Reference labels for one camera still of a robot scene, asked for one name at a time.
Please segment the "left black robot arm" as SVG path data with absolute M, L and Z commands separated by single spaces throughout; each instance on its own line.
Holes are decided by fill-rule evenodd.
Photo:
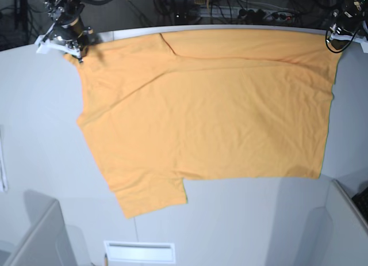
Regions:
M 355 33 L 367 21 L 367 0 L 342 0 L 333 13 L 332 33 Z

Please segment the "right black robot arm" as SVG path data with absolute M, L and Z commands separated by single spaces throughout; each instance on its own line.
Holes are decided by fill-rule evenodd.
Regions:
M 93 40 L 93 29 L 86 26 L 81 14 L 85 5 L 103 6 L 113 0 L 44 0 L 52 25 L 35 41 L 37 53 L 58 50 L 79 61 L 87 56 Z

